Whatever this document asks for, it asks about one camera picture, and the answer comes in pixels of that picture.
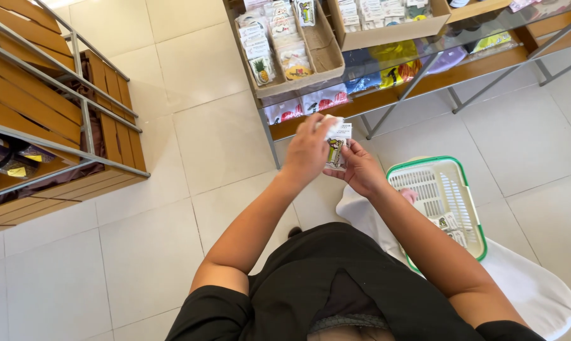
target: person's left hand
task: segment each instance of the person's left hand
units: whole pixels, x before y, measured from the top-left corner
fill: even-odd
[[[330,150],[326,142],[326,134],[328,129],[336,123],[336,119],[326,120],[315,129],[315,124],[323,118],[324,115],[316,112],[301,123],[285,155],[285,163],[281,172],[300,185],[300,190],[313,181],[326,165]]]

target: green and white basket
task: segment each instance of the green and white basket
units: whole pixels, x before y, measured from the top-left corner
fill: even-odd
[[[452,212],[463,227],[468,252],[478,261],[486,257],[486,237],[460,161],[448,156],[414,158],[389,168],[387,179],[397,190],[409,188],[418,193],[414,207],[425,217]],[[410,267],[418,271],[403,248],[402,251]]]

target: bottle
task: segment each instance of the bottle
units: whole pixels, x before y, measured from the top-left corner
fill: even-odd
[[[460,8],[469,3],[469,0],[448,0],[448,4],[455,9]]]

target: person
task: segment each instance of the person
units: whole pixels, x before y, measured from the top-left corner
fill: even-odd
[[[327,130],[319,113],[297,128],[273,181],[207,253],[166,338],[182,340],[544,340],[469,252],[435,228],[359,143],[345,172],[324,170]],[[426,277],[345,223],[288,239],[254,276],[282,214],[323,172],[366,197]]]

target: black shirt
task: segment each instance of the black shirt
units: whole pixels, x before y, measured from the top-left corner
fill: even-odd
[[[360,290],[353,290],[348,278]],[[290,238],[249,280],[249,297],[218,286],[192,292],[167,341],[305,341],[326,317],[356,313],[386,321],[397,341],[544,341],[516,322],[473,329],[430,282],[344,223]],[[354,302],[350,295],[335,294],[343,288],[358,292]],[[371,300],[359,303],[364,297]]]

